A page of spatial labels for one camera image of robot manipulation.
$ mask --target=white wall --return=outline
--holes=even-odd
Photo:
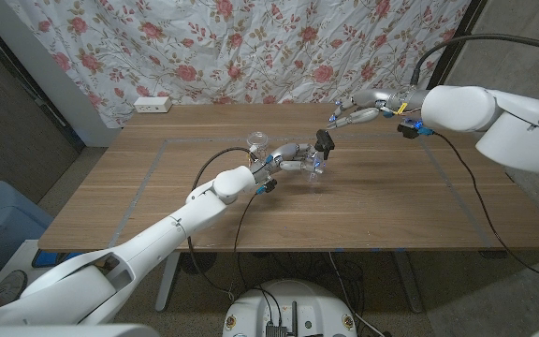
[[[85,94],[53,61],[5,0],[0,0],[0,36],[87,146],[109,146],[120,133],[103,124]]]

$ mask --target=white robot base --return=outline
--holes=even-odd
[[[260,288],[267,293],[251,289],[230,306],[223,326],[224,337],[357,336],[353,315],[346,304],[321,286],[286,279],[268,281]]]

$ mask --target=power strip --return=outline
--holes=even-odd
[[[139,97],[135,102],[137,112],[168,112],[171,107],[169,97]]]

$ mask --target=clear plastic cup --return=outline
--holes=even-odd
[[[326,162],[320,153],[307,154],[301,166],[303,178],[309,183],[317,183],[319,175],[324,172],[325,166]]]
[[[253,154],[259,160],[265,160],[268,156],[268,141],[268,135],[260,131],[251,132],[247,137],[247,144],[249,144],[249,148],[252,146],[256,147]]]

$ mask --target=wooden table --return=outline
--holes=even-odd
[[[314,143],[333,111],[329,104],[175,106],[138,114],[101,157],[39,240],[48,251],[91,251],[126,242],[180,208],[199,168],[213,154],[245,146],[252,131],[269,148]],[[396,119],[330,131],[319,183],[298,172],[274,176],[277,188],[252,203],[240,251],[480,250],[501,248],[471,180],[436,137],[405,139]],[[445,133],[472,168],[494,226],[512,248],[539,249],[539,210],[475,148],[467,134]],[[204,183],[246,165],[241,152],[216,159]],[[249,196],[230,205],[215,226],[193,237],[198,251],[227,252]],[[181,245],[180,251],[187,249]]]

